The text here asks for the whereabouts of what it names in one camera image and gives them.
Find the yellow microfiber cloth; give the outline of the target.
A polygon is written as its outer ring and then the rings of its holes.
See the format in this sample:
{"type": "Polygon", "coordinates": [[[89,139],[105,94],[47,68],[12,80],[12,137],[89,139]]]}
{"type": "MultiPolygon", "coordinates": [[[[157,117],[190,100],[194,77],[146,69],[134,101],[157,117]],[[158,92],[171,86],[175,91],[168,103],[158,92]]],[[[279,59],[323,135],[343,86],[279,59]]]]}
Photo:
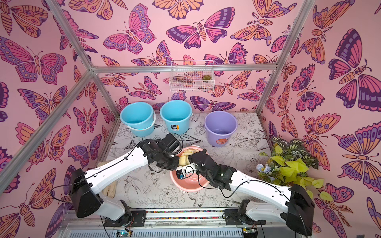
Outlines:
{"type": "Polygon", "coordinates": [[[189,157],[195,153],[199,152],[196,149],[187,149],[179,156],[178,166],[186,166],[190,164],[189,157]]]}

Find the pink plastic bucket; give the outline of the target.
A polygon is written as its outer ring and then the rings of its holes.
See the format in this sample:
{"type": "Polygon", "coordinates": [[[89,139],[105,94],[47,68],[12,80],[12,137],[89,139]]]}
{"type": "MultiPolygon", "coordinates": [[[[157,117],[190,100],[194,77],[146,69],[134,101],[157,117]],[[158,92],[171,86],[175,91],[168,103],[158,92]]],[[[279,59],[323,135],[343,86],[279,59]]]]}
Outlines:
{"type": "MultiPolygon", "coordinates": [[[[202,151],[202,149],[198,146],[190,146],[190,147],[184,148],[177,156],[179,157],[187,149],[196,149],[196,150],[202,151]]],[[[170,172],[170,177],[172,182],[175,184],[175,186],[183,192],[188,192],[188,193],[198,192],[209,185],[209,181],[207,181],[203,176],[201,175],[199,176],[196,173],[193,164],[189,164],[186,166],[178,166],[174,171],[170,172]],[[193,174],[186,179],[178,179],[176,177],[176,171],[179,169],[185,168],[187,166],[190,166],[193,168],[193,174]]]]}

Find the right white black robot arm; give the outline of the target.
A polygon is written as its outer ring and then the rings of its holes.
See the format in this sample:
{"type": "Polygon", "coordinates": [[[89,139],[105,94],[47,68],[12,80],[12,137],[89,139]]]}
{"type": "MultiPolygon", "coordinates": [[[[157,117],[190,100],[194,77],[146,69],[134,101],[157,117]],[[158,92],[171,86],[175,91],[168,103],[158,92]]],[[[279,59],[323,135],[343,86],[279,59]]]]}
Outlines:
{"type": "Polygon", "coordinates": [[[252,178],[243,172],[217,164],[206,150],[189,156],[195,173],[204,177],[212,188],[244,193],[271,205],[270,209],[256,208],[245,202],[245,216],[251,220],[274,218],[303,236],[312,235],[315,204],[306,190],[297,184],[280,186],[252,178]]]}

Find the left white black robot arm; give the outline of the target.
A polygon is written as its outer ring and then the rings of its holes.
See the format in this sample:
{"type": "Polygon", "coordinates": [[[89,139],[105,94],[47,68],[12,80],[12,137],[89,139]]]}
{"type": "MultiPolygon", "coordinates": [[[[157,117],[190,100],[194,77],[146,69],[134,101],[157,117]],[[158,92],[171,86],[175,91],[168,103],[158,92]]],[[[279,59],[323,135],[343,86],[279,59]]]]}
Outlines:
{"type": "Polygon", "coordinates": [[[98,168],[74,171],[69,195],[77,218],[98,215],[116,226],[130,225],[133,222],[131,209],[123,200],[105,196],[103,189],[133,170],[152,163],[161,170],[175,170],[182,148],[183,143],[170,133],[161,140],[142,140],[125,155],[98,168]]]}

